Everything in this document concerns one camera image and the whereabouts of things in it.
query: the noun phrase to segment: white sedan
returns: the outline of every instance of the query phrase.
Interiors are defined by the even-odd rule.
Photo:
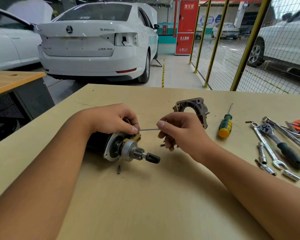
[[[37,25],[40,61],[49,76],[146,83],[158,56],[157,13],[148,4],[87,3]]]
[[[211,37],[215,38],[218,32],[220,24],[217,24],[213,29],[211,33]],[[233,23],[223,23],[223,29],[221,33],[221,38],[233,38],[236,40],[239,37],[240,30],[239,28],[236,28]]]
[[[0,70],[39,62],[34,25],[0,9]]]
[[[257,67],[264,60],[300,69],[300,10],[293,15],[286,13],[281,22],[260,29],[247,64]]]

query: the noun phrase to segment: car wheel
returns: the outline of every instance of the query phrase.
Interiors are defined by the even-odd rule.
[[[149,77],[150,77],[150,56],[149,56],[149,52],[147,52],[147,59],[145,60],[144,72],[141,76],[138,77],[138,81],[140,83],[146,83],[147,81],[149,81]]]
[[[260,39],[257,39],[254,43],[251,53],[248,58],[247,65],[250,67],[258,67],[264,63],[263,53],[265,51],[265,46]]]
[[[157,44],[157,53],[154,55],[153,59],[157,59],[158,58],[158,49],[159,49],[159,42]]]

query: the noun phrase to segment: rear windshield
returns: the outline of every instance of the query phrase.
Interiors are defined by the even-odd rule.
[[[113,20],[113,21],[127,21],[131,5],[117,4],[117,3],[98,3],[88,4],[76,7],[55,21],[66,20]]]

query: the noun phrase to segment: screwdriver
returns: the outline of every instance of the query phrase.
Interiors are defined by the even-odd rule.
[[[224,119],[220,123],[218,136],[220,136],[221,138],[228,138],[230,136],[231,129],[232,129],[232,121],[231,121],[232,115],[230,114],[232,105],[233,104],[231,104],[230,106],[229,113],[227,113],[224,116]]]

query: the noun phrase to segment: car logo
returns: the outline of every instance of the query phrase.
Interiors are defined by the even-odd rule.
[[[72,32],[73,32],[73,28],[72,28],[70,25],[68,25],[68,26],[65,28],[65,30],[67,31],[68,34],[72,34]]]

